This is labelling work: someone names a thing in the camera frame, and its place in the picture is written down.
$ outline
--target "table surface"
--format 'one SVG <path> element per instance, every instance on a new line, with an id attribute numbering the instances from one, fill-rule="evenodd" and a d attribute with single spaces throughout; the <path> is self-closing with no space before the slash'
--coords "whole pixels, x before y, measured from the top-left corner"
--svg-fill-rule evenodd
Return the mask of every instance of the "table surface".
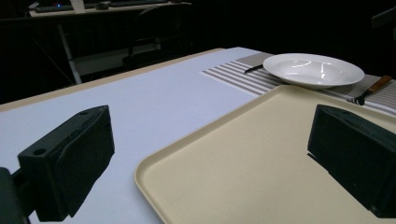
<path id="1" fill-rule="evenodd" d="M 109 105 L 116 152 L 77 214 L 64 223 L 161 223 L 134 182 L 152 153 L 259 96 L 202 72 L 260 53 L 212 49 L 167 63 L 0 105 L 0 166 L 13 173 L 17 155 L 77 112 Z M 35 214 L 32 223 L 38 223 Z"/>

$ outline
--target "chair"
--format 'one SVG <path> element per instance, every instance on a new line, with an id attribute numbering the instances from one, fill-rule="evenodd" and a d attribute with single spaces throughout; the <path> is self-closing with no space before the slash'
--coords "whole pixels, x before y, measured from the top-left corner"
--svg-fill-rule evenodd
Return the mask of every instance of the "chair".
<path id="1" fill-rule="evenodd" d="M 193 51 L 191 5 L 174 4 L 143 10 L 130 23 L 127 70 L 189 55 Z M 150 44 L 155 50 L 139 53 L 137 46 Z"/>

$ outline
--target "knife handle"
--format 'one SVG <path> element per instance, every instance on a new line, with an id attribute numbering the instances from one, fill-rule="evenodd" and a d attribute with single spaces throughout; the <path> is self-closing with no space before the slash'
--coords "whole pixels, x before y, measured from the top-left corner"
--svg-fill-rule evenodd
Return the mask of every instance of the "knife handle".
<path id="1" fill-rule="evenodd" d="M 392 80 L 391 76 L 382 76 L 373 86 L 371 86 L 367 91 L 369 92 L 375 92 L 379 88 L 381 88 L 385 83 L 389 82 Z"/>

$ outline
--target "placemat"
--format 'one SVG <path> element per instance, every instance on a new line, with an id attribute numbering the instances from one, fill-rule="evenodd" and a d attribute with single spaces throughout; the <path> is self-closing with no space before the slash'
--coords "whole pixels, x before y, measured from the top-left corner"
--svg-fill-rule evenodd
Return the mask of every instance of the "placemat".
<path id="1" fill-rule="evenodd" d="M 261 64 L 272 55 L 265 52 L 257 53 L 206 69 L 201 74 L 252 96 L 260 96 L 279 85 L 289 85 L 280 78 L 269 74 L 263 68 L 244 74 L 247 69 Z M 358 83 L 317 90 L 317 92 L 346 100 L 361 95 L 378 79 L 379 77 L 366 74 L 363 80 Z M 368 95 L 365 101 L 364 107 L 396 117 L 395 80 L 391 80 L 376 93 Z"/>

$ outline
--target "tray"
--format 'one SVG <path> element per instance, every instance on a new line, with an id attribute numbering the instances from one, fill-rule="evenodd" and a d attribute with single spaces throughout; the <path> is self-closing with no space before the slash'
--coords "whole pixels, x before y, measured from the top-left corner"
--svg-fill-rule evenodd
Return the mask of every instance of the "tray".
<path id="1" fill-rule="evenodd" d="M 396 133 L 396 119 L 279 86 L 148 156 L 135 183 L 165 223 L 395 223 L 366 210 L 307 156 L 317 104 Z"/>

